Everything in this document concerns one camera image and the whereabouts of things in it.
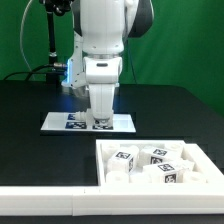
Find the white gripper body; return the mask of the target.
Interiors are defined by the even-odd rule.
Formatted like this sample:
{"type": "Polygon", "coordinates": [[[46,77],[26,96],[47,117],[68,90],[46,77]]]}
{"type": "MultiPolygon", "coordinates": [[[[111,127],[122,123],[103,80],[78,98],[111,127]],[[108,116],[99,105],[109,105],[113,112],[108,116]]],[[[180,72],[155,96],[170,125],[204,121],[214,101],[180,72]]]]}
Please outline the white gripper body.
{"type": "Polygon", "coordinates": [[[85,57],[83,62],[92,115],[96,120],[109,120],[113,114],[114,92],[122,70],[122,58],[85,57]]]}

